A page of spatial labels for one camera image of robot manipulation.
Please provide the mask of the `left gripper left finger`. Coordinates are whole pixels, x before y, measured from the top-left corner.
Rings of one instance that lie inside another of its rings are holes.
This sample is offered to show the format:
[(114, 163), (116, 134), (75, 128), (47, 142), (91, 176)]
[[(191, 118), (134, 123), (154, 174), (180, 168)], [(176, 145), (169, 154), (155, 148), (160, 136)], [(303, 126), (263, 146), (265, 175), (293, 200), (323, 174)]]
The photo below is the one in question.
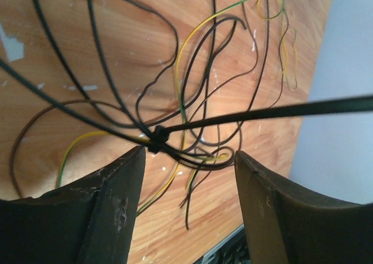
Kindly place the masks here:
[(137, 146), (39, 198), (1, 201), (2, 263), (127, 263), (145, 173)]

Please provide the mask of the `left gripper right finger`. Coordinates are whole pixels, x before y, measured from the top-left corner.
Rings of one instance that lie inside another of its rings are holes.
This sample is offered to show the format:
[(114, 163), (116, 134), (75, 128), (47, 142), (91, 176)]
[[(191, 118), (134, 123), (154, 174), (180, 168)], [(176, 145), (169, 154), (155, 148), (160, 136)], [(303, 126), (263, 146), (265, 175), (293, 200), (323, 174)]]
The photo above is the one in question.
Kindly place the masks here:
[(235, 154), (252, 263), (372, 263), (372, 204), (312, 191)]

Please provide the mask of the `black zip tie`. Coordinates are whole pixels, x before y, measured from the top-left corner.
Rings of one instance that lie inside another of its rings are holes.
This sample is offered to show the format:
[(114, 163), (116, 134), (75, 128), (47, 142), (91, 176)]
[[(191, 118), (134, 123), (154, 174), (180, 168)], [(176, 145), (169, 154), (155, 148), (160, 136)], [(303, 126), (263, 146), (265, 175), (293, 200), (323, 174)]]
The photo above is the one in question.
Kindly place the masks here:
[(221, 115), (213, 118), (207, 118), (200, 121), (187, 122), (186, 124), (175, 125), (167, 128), (158, 125), (156, 126), (156, 130), (151, 136), (152, 141), (148, 145), (148, 150), (152, 153), (158, 153), (161, 150), (167, 150), (166, 141), (168, 141), (169, 134), (175, 131), (184, 131), (194, 128), (203, 128), (206, 126), (221, 125), (231, 122), (251, 121), (257, 119), (371, 111), (372, 96), (366, 95), (360, 97), (338, 98), (333, 100), (315, 101), (310, 103), (300, 103), (265, 108), (260, 110), (244, 111)]

